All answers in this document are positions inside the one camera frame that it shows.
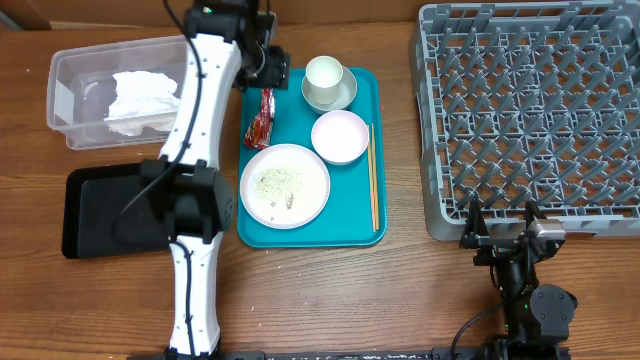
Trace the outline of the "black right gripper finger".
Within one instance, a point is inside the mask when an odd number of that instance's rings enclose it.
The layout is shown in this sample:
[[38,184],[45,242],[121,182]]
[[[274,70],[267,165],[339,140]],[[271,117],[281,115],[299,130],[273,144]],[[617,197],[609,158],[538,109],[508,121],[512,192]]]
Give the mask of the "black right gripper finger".
[[487,238],[488,236],[489,232],[482,216],[480,203],[478,198],[474,198],[470,201],[469,213],[463,230],[463,239],[471,240],[476,238]]
[[536,202],[528,200],[525,203],[525,221],[527,225],[531,225],[535,220],[546,219]]

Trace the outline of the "red snack wrapper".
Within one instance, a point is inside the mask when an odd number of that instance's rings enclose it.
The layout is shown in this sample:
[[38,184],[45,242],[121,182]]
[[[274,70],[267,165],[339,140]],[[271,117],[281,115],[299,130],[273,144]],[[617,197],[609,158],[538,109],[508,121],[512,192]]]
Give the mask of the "red snack wrapper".
[[262,89],[260,110],[251,121],[243,137],[243,143],[246,147],[263,150],[271,145],[275,110],[273,90],[270,88]]

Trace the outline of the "pink bowl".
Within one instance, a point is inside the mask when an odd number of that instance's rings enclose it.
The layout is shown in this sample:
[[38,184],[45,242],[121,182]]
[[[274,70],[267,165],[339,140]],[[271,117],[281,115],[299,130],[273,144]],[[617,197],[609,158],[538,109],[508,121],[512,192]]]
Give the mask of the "pink bowl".
[[357,160],[368,148],[369,128],[353,112],[335,110],[321,115],[311,130],[315,152],[333,165],[347,165]]

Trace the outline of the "white round plate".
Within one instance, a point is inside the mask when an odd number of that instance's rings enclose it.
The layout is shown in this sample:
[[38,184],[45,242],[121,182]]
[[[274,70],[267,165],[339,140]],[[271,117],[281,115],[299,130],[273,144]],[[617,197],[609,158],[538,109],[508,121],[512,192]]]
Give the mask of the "white round plate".
[[331,180],[316,153],[296,144],[259,151],[244,167],[240,200],[249,215],[270,228],[289,230],[314,220],[328,202]]

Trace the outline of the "white napkin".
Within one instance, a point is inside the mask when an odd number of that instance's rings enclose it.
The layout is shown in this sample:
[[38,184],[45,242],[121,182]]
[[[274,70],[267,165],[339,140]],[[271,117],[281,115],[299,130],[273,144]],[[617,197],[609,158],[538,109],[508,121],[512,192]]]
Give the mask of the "white napkin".
[[168,132],[173,128],[180,99],[176,81],[164,73],[118,72],[116,99],[104,119],[109,130],[125,136],[139,136],[145,128]]

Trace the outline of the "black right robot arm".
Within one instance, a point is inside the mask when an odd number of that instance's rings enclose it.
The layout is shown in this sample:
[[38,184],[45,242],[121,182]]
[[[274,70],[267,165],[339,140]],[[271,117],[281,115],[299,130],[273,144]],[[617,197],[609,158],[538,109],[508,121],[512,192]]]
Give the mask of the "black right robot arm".
[[[489,234],[479,201],[470,202],[469,214],[459,240],[464,249],[474,249],[476,266],[487,266],[500,302],[467,321],[449,348],[453,359],[569,359],[560,344],[569,338],[569,325],[578,306],[577,298],[555,285],[539,283],[535,265],[556,255],[566,240],[557,219],[549,219],[538,206],[525,204],[526,229],[517,237],[500,239]],[[457,349],[462,334],[479,320],[501,310],[504,335],[496,335],[479,348],[464,354]]]

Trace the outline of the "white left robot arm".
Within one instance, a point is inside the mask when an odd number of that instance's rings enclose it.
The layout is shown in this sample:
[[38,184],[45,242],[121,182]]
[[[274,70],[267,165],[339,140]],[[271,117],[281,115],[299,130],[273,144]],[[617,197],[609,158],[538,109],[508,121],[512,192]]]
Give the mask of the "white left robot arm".
[[187,67],[173,128],[158,159],[145,161],[147,198],[164,226],[175,280],[174,325],[165,359],[216,359],[218,253],[234,213],[219,172],[219,151],[233,89],[285,89],[290,56],[271,45],[277,24],[256,1],[196,1],[176,23]]

